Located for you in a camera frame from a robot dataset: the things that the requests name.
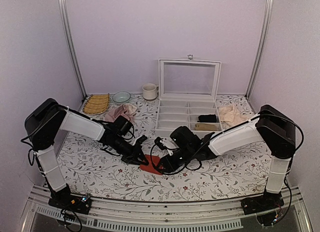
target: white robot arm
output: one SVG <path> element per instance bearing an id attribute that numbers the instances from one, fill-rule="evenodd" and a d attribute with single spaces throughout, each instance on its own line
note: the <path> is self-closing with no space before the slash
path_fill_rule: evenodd
<path id="1" fill-rule="evenodd" d="M 81 199 L 83 203 L 73 203 L 77 197 L 71 195 L 70 188 L 66 183 L 59 168 L 54 150 L 54 139 L 59 130 L 80 134 L 108 145 L 122 155 L 121 160 L 128 164 L 148 165 L 149 162 L 142 152 L 141 144 L 147 139 L 144 135 L 130 144 L 123 138 L 133 125 L 124 117 L 118 117 L 113 123 L 95 120 L 75 110 L 59 105 L 54 99 L 47 99 L 24 123 L 34 152 L 34 159 L 40 172 L 45 177 L 51 191 L 49 204 L 55 207 L 71 206 L 72 210 L 80 213 L 88 213 L 90 200 L 88 196 Z"/>
<path id="2" fill-rule="evenodd" d="M 177 173 L 175 171 L 182 165 L 185 168 L 192 159 L 199 162 L 214 159 L 240 146 L 264 141 L 272 155 L 264 194 L 244 199 L 242 206 L 246 214 L 275 208 L 284 204 L 281 189 L 293 156 L 303 142 L 301 141 L 296 148 L 296 128 L 302 134 L 301 129 L 292 120 L 270 105 L 262 106 L 259 114 L 251 120 L 220 133 L 210 133 L 202 140 L 187 127 L 182 126 L 170 135 L 177 145 L 175 152 L 162 157 L 158 165 L 152 165 L 158 172 L 170 175 Z M 160 149 L 167 149 L 161 138 L 154 142 Z"/>

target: glass panel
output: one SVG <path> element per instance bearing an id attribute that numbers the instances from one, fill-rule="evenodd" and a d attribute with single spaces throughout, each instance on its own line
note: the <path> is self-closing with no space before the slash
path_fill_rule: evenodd
<path id="1" fill-rule="evenodd" d="M 215 65 L 164 63 L 164 93 L 211 95 Z"/>

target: beige cloth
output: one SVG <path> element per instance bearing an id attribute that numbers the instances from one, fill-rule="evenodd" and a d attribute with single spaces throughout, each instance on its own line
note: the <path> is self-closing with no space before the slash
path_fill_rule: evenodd
<path id="1" fill-rule="evenodd" d="M 134 122 L 133 118 L 136 111 L 137 111 L 137 107 L 135 105 L 132 105 L 130 103 L 125 103 L 107 112 L 107 114 L 104 117 L 105 118 L 104 120 L 107 122 L 114 122 L 116 118 L 118 118 L 121 115 L 125 117 L 127 120 L 129 120 L 131 123 L 133 123 Z"/>
<path id="2" fill-rule="evenodd" d="M 221 122 L 225 122 L 232 127 L 249 119 L 246 115 L 241 114 L 234 104 L 219 107 L 218 109 Z"/>

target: folded cloth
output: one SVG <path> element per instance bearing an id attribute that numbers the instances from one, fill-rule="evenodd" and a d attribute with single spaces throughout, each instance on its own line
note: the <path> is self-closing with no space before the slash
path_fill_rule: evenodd
<path id="1" fill-rule="evenodd" d="M 134 115 L 137 111 L 137 107 L 130 103 L 125 103 L 120 105 L 119 107 L 110 110 L 105 115 L 106 122 L 114 122 L 120 115 L 129 120 L 131 123 L 134 122 Z"/>
<path id="2" fill-rule="evenodd" d="M 217 122 L 217 116 L 215 114 L 209 114 L 209 115 L 200 115 L 198 117 L 198 122 L 200 123 L 216 123 Z"/>
<path id="3" fill-rule="evenodd" d="M 202 130 L 202 131 L 218 131 L 218 127 L 214 124 L 206 124 L 206 123 L 196 123 L 194 126 L 195 130 Z"/>
<path id="4" fill-rule="evenodd" d="M 218 109 L 221 122 L 225 122 L 232 127 L 249 119 L 248 116 L 241 114 L 234 104 L 219 107 Z"/>

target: table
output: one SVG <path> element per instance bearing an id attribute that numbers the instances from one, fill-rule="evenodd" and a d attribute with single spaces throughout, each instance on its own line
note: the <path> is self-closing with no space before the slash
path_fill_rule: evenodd
<path id="1" fill-rule="evenodd" d="M 155 137 L 159 101 L 147 102 L 133 95 L 130 103 L 138 107 L 134 119 L 135 136 L 146 135 L 145 154 L 150 153 Z M 253 115 L 244 96 L 218 95 L 217 106 L 235 104 L 242 114 Z M 115 108 L 110 103 L 108 109 Z M 92 116 L 102 119 L 104 114 Z M 91 139 L 69 133 L 58 156 L 59 166 L 72 192 L 93 196 L 138 201 L 199 201 L 240 197 L 264 190 L 271 157 L 263 142 L 248 144 L 217 159 L 203 161 L 197 171 L 177 175 L 147 173 L 101 150 Z M 165 151 L 154 150 L 163 157 Z M 198 167 L 193 161 L 190 168 Z"/>

